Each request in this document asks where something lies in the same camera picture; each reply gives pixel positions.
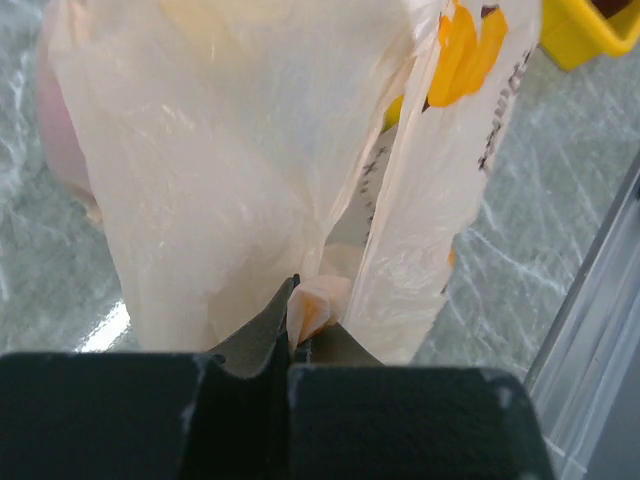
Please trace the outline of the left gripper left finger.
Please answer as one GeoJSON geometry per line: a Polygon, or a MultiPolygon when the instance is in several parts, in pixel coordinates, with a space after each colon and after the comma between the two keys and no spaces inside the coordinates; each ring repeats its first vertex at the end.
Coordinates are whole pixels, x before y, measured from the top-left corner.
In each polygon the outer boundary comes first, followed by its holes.
{"type": "Polygon", "coordinates": [[[204,353],[1,359],[5,479],[284,479],[285,320],[298,277],[204,353]]]}

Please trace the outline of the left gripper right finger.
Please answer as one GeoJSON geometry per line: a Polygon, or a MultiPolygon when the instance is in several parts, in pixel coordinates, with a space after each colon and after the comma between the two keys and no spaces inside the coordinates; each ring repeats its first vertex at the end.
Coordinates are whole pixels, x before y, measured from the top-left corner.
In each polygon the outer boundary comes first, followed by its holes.
{"type": "Polygon", "coordinates": [[[384,366],[335,325],[288,372],[292,479],[552,479],[523,384],[487,367],[384,366]]]}

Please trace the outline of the orange translucent plastic bag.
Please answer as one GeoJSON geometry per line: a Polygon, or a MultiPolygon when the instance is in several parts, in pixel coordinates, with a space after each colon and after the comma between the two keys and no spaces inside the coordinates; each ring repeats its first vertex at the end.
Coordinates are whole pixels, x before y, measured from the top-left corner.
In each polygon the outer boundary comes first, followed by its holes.
{"type": "Polygon", "coordinates": [[[41,138],[140,346],[211,348],[299,275],[291,346],[337,323],[410,361],[540,21],[537,1],[49,2],[41,138]]]}

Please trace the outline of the yellow fake banana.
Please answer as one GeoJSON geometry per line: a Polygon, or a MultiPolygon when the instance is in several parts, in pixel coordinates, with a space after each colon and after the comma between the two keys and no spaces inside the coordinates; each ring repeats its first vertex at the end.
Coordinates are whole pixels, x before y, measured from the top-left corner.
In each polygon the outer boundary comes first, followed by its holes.
{"type": "Polygon", "coordinates": [[[387,108],[384,115],[382,132],[385,132],[391,129],[394,125],[396,125],[399,122],[403,100],[404,100],[404,96],[400,95],[396,97],[387,108]]]}

